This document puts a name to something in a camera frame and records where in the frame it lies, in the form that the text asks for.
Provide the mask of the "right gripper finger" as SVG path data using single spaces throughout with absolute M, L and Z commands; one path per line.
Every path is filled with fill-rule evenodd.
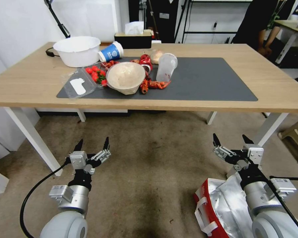
M 222 160 L 224 160 L 227 163 L 235 163 L 236 162 L 236 153 L 232 150 L 221 146 L 221 143 L 215 133 L 213 133 L 213 152 Z
M 242 135 L 242 138 L 244 141 L 243 149 L 250 149 L 254 147 L 254 142 L 250 138 L 248 138 L 246 135 Z

